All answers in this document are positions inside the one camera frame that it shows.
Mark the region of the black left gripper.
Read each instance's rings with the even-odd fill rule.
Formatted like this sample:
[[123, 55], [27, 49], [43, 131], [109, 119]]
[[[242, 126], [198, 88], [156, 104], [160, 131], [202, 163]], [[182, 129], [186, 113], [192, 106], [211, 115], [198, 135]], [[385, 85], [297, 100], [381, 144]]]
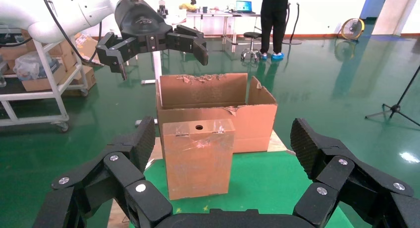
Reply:
[[100, 63], [109, 66], [112, 73], [121, 74], [123, 80], [127, 80], [125, 63], [138, 53], [168, 48], [191, 53], [201, 65], [208, 64], [204, 34], [183, 25], [173, 30], [144, 0], [120, 0], [114, 16], [122, 37], [106, 33], [96, 51]]

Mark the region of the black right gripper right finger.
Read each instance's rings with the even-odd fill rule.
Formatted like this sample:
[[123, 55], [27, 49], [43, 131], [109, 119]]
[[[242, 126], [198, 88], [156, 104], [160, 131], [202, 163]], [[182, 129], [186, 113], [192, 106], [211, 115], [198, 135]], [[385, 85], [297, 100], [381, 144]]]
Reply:
[[419, 227], [420, 201], [407, 183], [362, 162], [339, 139], [315, 132], [303, 118], [294, 119], [290, 140], [315, 189], [296, 204], [296, 216], [321, 228], [342, 202], [374, 228]]

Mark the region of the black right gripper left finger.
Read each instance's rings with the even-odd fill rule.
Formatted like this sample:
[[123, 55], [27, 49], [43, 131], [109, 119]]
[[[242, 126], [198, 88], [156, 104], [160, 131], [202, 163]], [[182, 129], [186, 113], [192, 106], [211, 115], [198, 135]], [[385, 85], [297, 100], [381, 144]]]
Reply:
[[115, 200], [135, 227], [157, 227], [173, 207], [144, 175], [154, 145], [155, 123], [147, 116], [134, 133], [116, 137], [98, 156], [57, 177], [33, 226], [85, 228], [103, 203]]

